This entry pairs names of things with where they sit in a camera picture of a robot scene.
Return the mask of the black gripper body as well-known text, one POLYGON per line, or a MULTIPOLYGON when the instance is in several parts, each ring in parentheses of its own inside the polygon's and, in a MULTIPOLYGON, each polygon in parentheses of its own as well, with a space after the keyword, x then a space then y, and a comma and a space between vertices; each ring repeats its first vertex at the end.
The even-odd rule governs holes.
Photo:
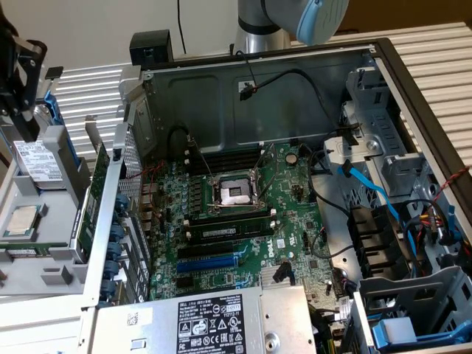
POLYGON ((16 93, 19 82, 17 62, 21 51, 18 39, 17 29, 1 7, 1 113, 11 117, 21 113, 16 93))

